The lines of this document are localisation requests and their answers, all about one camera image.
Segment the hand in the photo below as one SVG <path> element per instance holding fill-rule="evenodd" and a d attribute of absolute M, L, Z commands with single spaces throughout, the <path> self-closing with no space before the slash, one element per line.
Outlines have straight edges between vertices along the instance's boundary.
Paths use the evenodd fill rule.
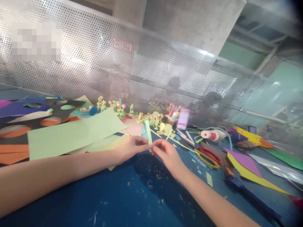
<path fill-rule="evenodd" d="M 151 149 L 152 146 L 148 144 L 148 140 L 140 136 L 129 136 L 121 146 L 117 147 L 120 164 L 127 161 L 137 153 Z"/>
<path fill-rule="evenodd" d="M 152 155 L 158 155 L 174 178 L 180 178 L 187 172 L 188 168 L 182 162 L 176 148 L 168 141 L 158 139 L 152 144 Z"/>

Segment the paper strip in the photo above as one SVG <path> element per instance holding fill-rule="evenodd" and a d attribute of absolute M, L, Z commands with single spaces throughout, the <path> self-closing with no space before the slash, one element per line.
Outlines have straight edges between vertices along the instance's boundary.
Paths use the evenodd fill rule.
<path fill-rule="evenodd" d="M 28 132 L 30 160 L 54 157 L 106 138 L 126 126 L 112 108 L 87 119 Z"/>
<path fill-rule="evenodd" d="M 233 164 L 233 166 L 239 171 L 239 173 L 241 174 L 242 177 L 251 180 L 253 182 L 256 182 L 262 186 L 274 189 L 276 191 L 288 194 L 286 191 L 278 188 L 277 186 L 273 185 L 272 183 L 270 183 L 269 181 L 265 180 L 264 178 L 260 178 L 257 175 L 253 174 L 252 172 L 250 172 L 248 169 L 246 169 L 245 167 L 243 167 L 230 153 L 227 153 L 227 157 L 228 159 L 231 161 L 231 163 Z"/>
<path fill-rule="evenodd" d="M 206 179 L 207 179 L 207 183 L 212 187 L 212 178 L 208 172 L 206 172 Z"/>

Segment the pink paper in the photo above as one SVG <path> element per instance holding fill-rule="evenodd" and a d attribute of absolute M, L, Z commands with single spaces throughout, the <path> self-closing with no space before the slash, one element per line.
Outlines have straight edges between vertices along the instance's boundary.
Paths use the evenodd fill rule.
<path fill-rule="evenodd" d="M 143 121 L 140 122 L 139 124 L 137 123 L 137 119 L 138 119 L 138 115 L 133 115 L 132 119 L 124 119 L 124 121 L 122 121 L 127 128 L 123 129 L 122 131 L 120 131 L 120 133 L 127 133 L 131 136 L 141 136 L 141 132 L 142 132 L 142 127 L 143 127 Z"/>
<path fill-rule="evenodd" d="M 6 105 L 8 105 L 10 103 L 11 103 L 11 101 L 0 100 L 0 108 L 4 107 L 4 106 L 6 106 Z"/>
<path fill-rule="evenodd" d="M 247 155 L 239 154 L 224 148 L 228 153 L 230 153 L 242 166 L 247 168 L 250 172 L 256 174 L 258 177 L 263 178 L 260 171 L 258 170 L 254 160 Z"/>

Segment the purple paper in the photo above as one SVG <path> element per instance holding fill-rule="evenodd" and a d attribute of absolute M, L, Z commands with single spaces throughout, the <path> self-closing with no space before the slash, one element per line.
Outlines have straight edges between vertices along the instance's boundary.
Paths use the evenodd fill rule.
<path fill-rule="evenodd" d="M 12 101 L 0 100 L 0 108 L 10 104 Z"/>
<path fill-rule="evenodd" d="M 39 108 L 25 107 L 24 105 L 28 103 L 39 103 L 42 104 L 43 106 Z M 37 111 L 46 111 L 48 109 L 49 106 L 46 104 L 45 100 L 20 99 L 18 101 L 11 102 L 10 104 L 2 107 L 0 111 L 0 117 L 22 116 Z"/>
<path fill-rule="evenodd" d="M 245 154 L 239 154 L 224 148 L 228 153 L 230 153 L 242 166 L 247 168 L 250 172 L 256 174 L 258 177 L 263 178 L 260 171 L 258 170 L 254 160 Z"/>

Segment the concrete wall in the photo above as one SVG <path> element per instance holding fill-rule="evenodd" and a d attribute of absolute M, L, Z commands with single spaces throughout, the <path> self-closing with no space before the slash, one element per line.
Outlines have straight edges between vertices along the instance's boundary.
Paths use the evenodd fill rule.
<path fill-rule="evenodd" d="M 148 0 L 143 27 L 218 55 L 245 0 Z"/>

